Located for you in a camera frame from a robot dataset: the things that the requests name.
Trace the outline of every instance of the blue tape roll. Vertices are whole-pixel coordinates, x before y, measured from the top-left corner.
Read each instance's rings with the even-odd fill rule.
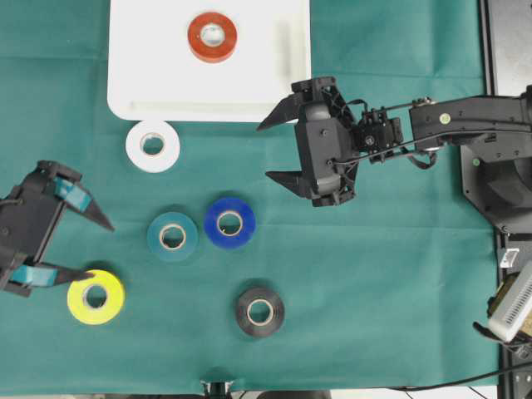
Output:
[[[166,229],[180,229],[184,239],[180,245],[174,249],[165,246],[162,241]],[[185,214],[168,212],[157,216],[148,228],[148,248],[160,260],[165,262],[179,262],[187,259],[198,244],[198,229],[196,225]]]
[[[237,234],[227,235],[219,228],[219,218],[225,213],[236,214],[241,220],[241,229]],[[255,215],[249,205],[239,198],[226,197],[214,202],[204,220],[204,229],[213,242],[224,249],[235,249],[248,243],[255,232]]]

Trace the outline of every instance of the tape roll center hole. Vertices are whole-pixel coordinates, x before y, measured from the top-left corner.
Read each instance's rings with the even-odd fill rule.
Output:
[[[209,47],[218,47],[225,41],[225,31],[217,23],[208,23],[201,28],[199,38]]]
[[[186,232],[178,224],[164,227],[160,232],[160,243],[166,249],[176,250],[181,248],[186,241]]]
[[[265,299],[255,299],[248,306],[248,320],[255,326],[265,326],[273,319],[273,306]]]
[[[147,155],[158,155],[165,148],[165,139],[157,133],[148,133],[142,137],[140,147]]]
[[[232,237],[240,233],[243,223],[240,214],[233,210],[228,210],[218,217],[218,230],[221,234]]]
[[[101,285],[91,285],[86,289],[83,300],[89,308],[101,308],[107,302],[107,291]]]

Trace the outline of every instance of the black tape roll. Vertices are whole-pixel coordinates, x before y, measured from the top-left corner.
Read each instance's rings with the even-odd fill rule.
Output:
[[[269,314],[263,322],[250,316],[253,304],[264,303]],[[284,304],[277,293],[267,288],[251,288],[242,295],[236,306],[236,321],[242,330],[252,337],[268,337],[281,328],[284,320]]]

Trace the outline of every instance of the white tray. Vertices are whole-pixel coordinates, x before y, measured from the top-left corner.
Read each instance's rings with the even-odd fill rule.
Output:
[[[237,27],[224,62],[190,51],[207,11]],[[257,122],[310,76],[309,0],[111,0],[107,101],[122,119]]]

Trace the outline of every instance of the black wire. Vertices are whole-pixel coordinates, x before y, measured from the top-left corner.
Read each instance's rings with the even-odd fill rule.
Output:
[[[353,159],[350,159],[350,160],[345,160],[343,162],[334,162],[334,164],[335,165],[353,165],[353,164],[357,164],[357,163],[359,163],[362,160],[366,160],[366,159],[372,158],[374,156],[383,155],[383,154],[386,154],[387,152],[390,152],[390,151],[395,150],[395,149],[401,149],[401,148],[404,148],[404,147],[406,147],[408,145],[415,145],[415,144],[421,143],[423,141],[435,139],[435,138],[441,137],[443,135],[483,135],[485,133],[531,133],[531,132],[530,131],[516,131],[516,130],[512,130],[512,129],[505,129],[505,130],[502,130],[502,129],[485,129],[485,130],[477,130],[477,131],[441,131],[440,133],[435,133],[434,135],[427,135],[425,137],[422,137],[421,139],[410,140],[410,141],[408,141],[406,143],[402,143],[400,145],[396,145],[396,146],[394,146],[392,148],[387,148],[387,149],[382,150],[382,151],[373,152],[371,154],[359,156],[357,158],[353,158]]]
[[[454,385],[465,385],[468,382],[473,382],[473,381],[483,380],[489,377],[499,376],[501,374],[506,374],[507,372],[513,372],[514,370],[520,370],[521,368],[525,368],[529,366],[532,366],[532,362],[516,364],[515,366],[501,368],[500,370],[497,370],[496,372],[487,372],[486,374],[480,374],[479,376],[464,378],[463,380],[457,380],[457,381],[452,381],[452,382],[444,382],[442,384],[428,385],[425,387],[395,387],[395,388],[389,388],[389,389],[392,389],[394,391],[402,391],[402,392],[417,392],[417,391],[428,391],[428,390],[437,389],[437,388],[453,387]]]
[[[22,203],[22,199],[1,199],[0,200],[0,206],[4,205],[20,205]]]
[[[479,397],[482,397],[483,399],[488,399],[487,397],[482,395],[480,392],[478,392],[474,387],[468,387],[468,388],[471,389],[474,393],[476,393]]]

